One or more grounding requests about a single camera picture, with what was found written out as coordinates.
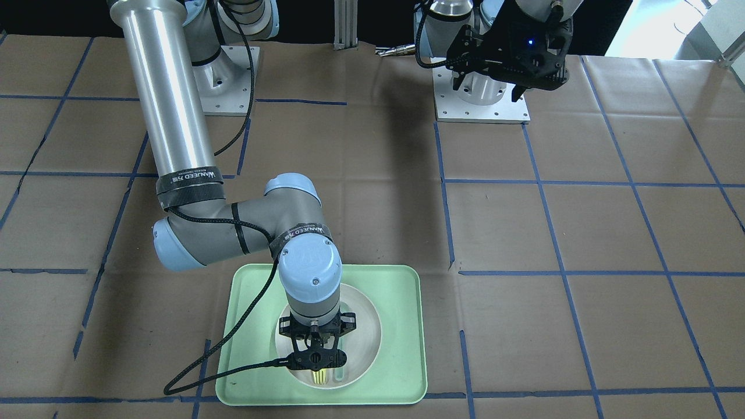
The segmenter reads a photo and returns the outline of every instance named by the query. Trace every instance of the blue tape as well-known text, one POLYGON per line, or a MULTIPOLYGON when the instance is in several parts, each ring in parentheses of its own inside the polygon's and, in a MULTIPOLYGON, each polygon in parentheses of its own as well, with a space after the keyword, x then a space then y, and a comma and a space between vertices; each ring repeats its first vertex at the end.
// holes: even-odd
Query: blue tape
POLYGON ((64 96, 47 96, 47 95, 0 95, 2 99, 54 99, 62 100, 64 96))
POLYGON ((471 365, 468 361, 468 348, 466 347, 466 333, 460 331, 460 355, 463 357, 463 374, 466 376, 466 400, 468 400, 468 413, 470 419, 476 419, 476 408, 473 404, 473 387, 471 386, 471 365))
POLYGON ((327 104, 336 106, 346 106, 346 102, 333 102, 333 101, 309 101, 305 99, 256 99, 257 102, 266 103, 280 103, 280 104, 327 104))
POLYGON ((246 123, 246 129, 243 132, 243 145, 241 146, 241 156, 238 158, 238 168, 235 170, 237 176, 241 176, 243 171, 243 161, 246 157, 246 147, 248 146, 248 133, 251 130, 251 119, 246 123))
POLYGON ((2 214, 2 218, 0 218, 0 230, 2 230, 3 226, 5 225, 5 222, 7 221, 7 218, 10 216, 10 211, 13 210, 13 206, 16 205, 16 200, 18 199, 19 190, 20 190, 20 185, 16 187, 16 191, 13 193, 13 197, 10 198, 10 202, 8 202, 7 207, 5 207, 5 211, 2 214))
POLYGON ((448 235, 448 252, 450 253, 450 266, 455 263, 455 248, 453 245, 453 230, 450 224, 450 207, 448 206, 448 189, 445 185, 445 166, 443 163, 443 147, 440 144, 440 129, 437 121, 434 122, 434 140, 437 144, 437 164, 440 166, 440 188, 443 193, 443 208, 445 210, 445 230, 448 235))
POLYGON ((88 320, 90 320, 91 311, 93 310, 93 301, 95 300, 96 293, 98 292, 98 286, 101 284, 101 278, 104 275, 104 270, 106 268, 106 261, 109 258, 109 253, 111 252, 111 247, 114 245, 114 238, 116 237, 116 232, 119 229, 119 224, 121 223, 121 217, 124 214, 124 208, 127 206, 127 201, 130 197, 130 192, 132 192, 132 185, 134 183, 134 180, 137 175, 137 169, 139 168, 140 162, 142 161, 142 155, 145 152, 145 146, 148 144, 148 134, 145 134, 145 138, 142 140, 142 145, 140 146, 139 154, 137 155, 137 160, 135 160, 134 167, 132 168, 132 174, 130 176, 130 181, 127 183, 127 191, 124 193, 124 197, 121 199, 121 204, 119 205, 119 211, 116 214, 116 219, 114 220, 114 226, 111 229, 111 234, 109 234, 109 241, 106 244, 106 250, 104 251, 104 257, 101 260, 101 266, 98 268, 98 275, 96 275, 95 282, 93 283, 93 289, 91 290, 90 297, 88 298, 88 305, 86 306, 85 314, 83 315, 83 322, 82 326, 85 329, 88 326, 88 320))
POLYGON ((667 388, 609 388, 599 390, 603 396, 623 396, 632 394, 691 394, 709 393, 709 387, 667 387, 667 388))
POLYGON ((99 397, 0 397, 0 404, 87 404, 87 403, 173 403, 178 396, 158 399, 118 399, 99 397))
MULTIPOLYGON (((564 271, 567 276, 638 276, 672 275, 674 277, 745 277, 745 272, 704 272, 704 271, 564 271)), ((561 271, 458 271, 467 277, 547 277, 561 275, 561 271)))
POLYGON ((427 393, 424 395, 425 399, 465 399, 467 398, 465 393, 452 392, 452 393, 427 393))
POLYGON ((480 391, 474 393, 477 399, 510 399, 517 397, 576 397, 592 396, 592 390, 556 390, 556 391, 480 391))
POLYGON ((543 184, 541 181, 541 175, 538 171, 538 163, 536 156, 533 153, 533 146, 530 143, 530 135, 527 133, 525 124, 522 125, 522 135, 525 138, 525 145, 527 146, 527 153, 530 156, 530 163, 533 166, 533 173, 536 175, 536 181, 538 182, 538 192, 541 195, 541 202, 543 203, 543 211, 546 215, 546 222, 548 223, 548 231, 551 234, 551 242, 554 244, 554 253, 559 263, 559 270, 561 271, 561 279, 564 284, 564 291, 566 292, 566 299, 569 303, 569 310, 571 312, 571 319, 574 322, 574 330, 577 333, 577 339, 580 343, 580 350, 582 351, 582 358, 585 362, 585 369, 587 370, 587 378, 590 382, 590 389, 592 390, 592 398, 595 401, 595 410, 597 410, 598 419, 603 419, 603 407, 600 404, 600 395, 597 393, 597 385, 595 384, 595 375, 592 373, 592 366, 590 365, 590 357, 587 353, 587 346, 585 346, 585 338, 582 334, 582 328, 580 327, 580 319, 577 316, 577 309, 574 307, 574 298, 571 295, 571 289, 569 288, 569 279, 566 276, 564 269, 564 261, 561 257, 561 251, 559 250, 559 242, 557 240, 556 231, 554 229, 554 222, 551 220, 551 211, 548 209, 548 200, 546 199, 545 191, 543 190, 543 184))
POLYGON ((87 269, 55 269, 55 268, 0 268, 0 272, 11 274, 58 274, 58 275, 83 275, 88 273, 87 269))
MULTIPOLYGON (((665 256, 662 254, 662 249, 659 246, 659 242, 657 241, 657 237, 655 236, 654 230, 652 228, 652 224, 650 223, 649 217, 647 216, 647 211, 644 209, 644 205, 641 202, 641 197, 639 196, 638 190, 636 186, 633 184, 634 180, 631 176, 631 171, 629 170, 628 165, 626 164, 626 160, 624 159, 624 154, 621 151, 621 147, 618 144, 618 140, 615 137, 615 132, 613 131, 613 127, 610 124, 610 120, 608 120, 608 115, 606 114, 605 108, 603 107, 602 102, 600 101, 600 96, 597 94, 597 90, 595 89, 595 83, 592 81, 592 77, 590 76, 590 72, 587 69, 587 65, 585 63, 585 58, 580 57, 580 63, 582 64, 582 68, 587 76, 587 80, 590 84, 590 89, 592 90, 592 94, 595 97, 595 101, 597 102, 597 105, 600 108, 600 112, 603 114, 603 119, 605 120, 606 126, 608 127, 608 132, 610 133, 611 139, 613 141, 613 145, 615 146, 616 151, 618 152, 618 157, 621 159, 621 165, 624 167, 624 171, 626 172, 626 176, 629 179, 629 182, 631 185, 631 190, 634 192, 634 198, 636 199, 636 203, 639 206, 639 210, 641 211, 641 216, 644 218, 644 223, 647 225, 647 230, 649 231, 650 237, 652 238, 652 243, 654 244, 655 251, 657 252, 657 256, 659 257, 659 261, 662 264, 662 269, 665 271, 665 274, 668 278, 668 284, 670 285, 670 290, 673 293, 673 297, 675 298, 675 303, 678 306, 678 310, 680 311, 680 315, 683 319, 683 323, 685 324, 685 328, 688 331, 688 336, 691 339, 691 343, 694 346, 694 349, 696 350, 696 354, 698 355, 699 362, 701 364, 701 368, 703 370, 704 375, 706 376, 706 381, 708 382, 709 391, 711 392, 712 396, 714 397, 714 401, 717 404, 717 407, 719 408, 719 413, 721 414, 722 419, 727 419, 727 414, 724 412, 724 407, 722 405, 722 401, 719 398, 719 394, 717 393, 717 389, 714 386, 714 380, 711 378, 711 374, 708 370, 708 367, 706 366, 706 361, 704 361, 703 356, 701 355, 698 342, 696 340, 696 336, 694 334, 693 329, 691 328, 691 323, 688 321, 688 316, 685 314, 685 310, 683 309, 683 304, 680 300, 680 297, 678 295, 678 291, 675 288, 675 283, 673 282, 673 278, 671 276, 670 270, 668 269, 668 264, 665 261, 665 256)), ((655 64, 655 68, 657 69, 657 72, 659 73, 659 68, 655 64)), ((676 103, 676 106, 678 106, 677 102, 675 101, 674 97, 672 96, 672 92, 669 90, 669 86, 667 86, 666 82, 663 78, 663 83, 665 83, 665 86, 668 88, 668 92, 670 93, 671 98, 673 99, 673 102, 676 103)), ((686 122, 686 126, 688 125, 688 120, 685 119, 685 116, 682 114, 682 111, 680 110, 680 107, 678 107, 678 111, 680 112, 681 116, 683 117, 684 121, 686 122)), ((714 172, 712 170, 712 176, 714 176, 714 181, 716 183, 719 183, 718 179, 715 177, 714 172)))
POLYGON ((65 98, 70 96, 70 91, 72 90, 72 85, 75 84, 75 80, 77 80, 78 75, 80 74, 81 69, 83 68, 83 63, 85 63, 86 58, 88 57, 88 53, 91 51, 91 46, 93 46, 93 40, 94 38, 91 38, 88 41, 88 45, 86 45, 86 50, 83 51, 83 56, 80 58, 80 62, 77 64, 77 68, 75 69, 75 73, 72 75, 72 79, 70 80, 70 84, 67 85, 67 89, 65 90, 65 98))
POLYGON ((683 119, 683 122, 685 123, 685 127, 688 129, 688 132, 691 134, 691 138, 693 139, 694 143, 696 144, 696 148, 698 148, 699 153, 701 154, 701 157, 703 158, 703 162, 706 163, 706 167, 708 168, 708 171, 711 173, 711 176, 714 178, 714 182, 719 186, 719 191, 722 193, 722 196, 724 197, 724 201, 727 203, 727 206, 729 207, 729 210, 732 211, 732 214, 735 216, 735 218, 738 220, 738 223, 740 225, 740 230, 745 233, 745 225, 743 225, 742 218, 738 215, 737 210, 735 210, 735 207, 732 206, 732 202, 729 200, 729 196, 727 195, 727 192, 722 187, 722 183, 719 181, 719 177, 714 172, 714 166, 711 165, 711 163, 708 161, 708 157, 706 156, 706 153, 703 151, 703 147, 701 147, 701 143, 698 140, 698 137, 694 133, 694 129, 692 128, 691 124, 688 122, 688 118, 683 113, 683 109, 680 107, 680 104, 678 103, 678 99, 673 94, 673 90, 670 88, 670 85, 668 84, 668 80, 665 79, 665 76, 662 75, 662 70, 659 68, 659 64, 657 61, 653 60, 652 64, 654 65, 655 70, 657 70, 657 74, 659 75, 659 78, 662 79, 662 84, 665 85, 665 89, 668 90, 668 94, 670 95, 670 98, 673 100, 673 103, 675 104, 675 108, 678 109, 678 113, 680 114, 680 117, 683 119))
POLYGON ((70 101, 126 101, 126 102, 139 102, 139 98, 112 98, 105 96, 70 96, 67 98, 70 101))
MULTIPOLYGON (((209 339, 204 339, 204 351, 203 354, 206 355, 207 351, 209 350, 210 345, 212 344, 212 341, 209 339)), ((207 362, 209 359, 205 359, 202 361, 202 366, 199 369, 199 379, 204 379, 204 377, 207 375, 207 362)), ((191 409, 191 419, 198 419, 199 418, 199 403, 200 399, 202 398, 202 389, 204 387, 204 384, 199 384, 197 387, 197 399, 194 401, 194 407, 191 409)))
MULTIPOLYGON (((745 393, 745 387, 717 387, 720 393, 745 393)), ((634 394, 696 394, 709 393, 708 387, 666 387, 666 388, 607 388, 598 390, 603 396, 634 394)), ((547 390, 547 391, 479 391, 473 393, 476 399, 503 399, 520 397, 577 397, 590 396, 590 390, 547 390)), ((465 399, 466 394, 427 393, 425 399, 465 399)), ((219 403, 217 396, 168 396, 156 399, 120 399, 99 397, 0 397, 0 404, 87 404, 87 403, 219 403)))
POLYGON ((80 352, 80 346, 83 344, 83 330, 77 333, 75 345, 72 347, 72 358, 77 359, 77 353, 80 352))

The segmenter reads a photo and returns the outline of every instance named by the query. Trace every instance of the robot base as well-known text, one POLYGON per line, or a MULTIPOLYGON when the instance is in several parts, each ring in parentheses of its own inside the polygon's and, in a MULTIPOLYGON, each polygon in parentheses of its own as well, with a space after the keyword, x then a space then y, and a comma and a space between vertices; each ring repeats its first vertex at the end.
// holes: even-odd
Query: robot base
MULTIPOLYGON (((235 272, 225 322, 226 333, 264 285, 270 270, 271 265, 262 264, 245 265, 235 272)), ((342 303, 349 306, 349 311, 355 312, 358 322, 358 328, 340 340, 347 355, 345 379, 335 382, 335 371, 329 369, 327 384, 331 388, 316 388, 311 371, 260 368, 218 379, 215 383, 218 399, 229 406, 419 402, 427 392, 419 275, 412 268, 400 265, 344 265, 341 280, 342 303), (354 296, 353 291, 350 294, 353 289, 360 294, 354 296), (373 318, 375 311, 379 322, 373 318), (370 323, 369 327, 363 325, 364 321, 370 323), (366 336, 368 333, 374 335, 375 330, 379 330, 379 340, 375 336, 366 336)), ((282 341, 290 348, 291 341, 277 335, 277 320, 282 317, 286 306, 285 290, 275 280, 243 327, 222 347, 218 372, 286 356, 287 353, 279 353, 278 348, 282 341)))
POLYGON ((507 84, 504 94, 497 103, 476 105, 464 101, 453 90, 450 71, 446 68, 433 69, 432 81, 437 121, 482 124, 524 124, 530 121, 525 99, 521 97, 517 102, 510 100, 514 84, 507 84))
MULTIPOLYGON (((251 89, 246 47, 223 45, 217 60, 192 67, 205 115, 245 116, 251 89)), ((253 65, 259 68, 259 47, 251 47, 253 65)))

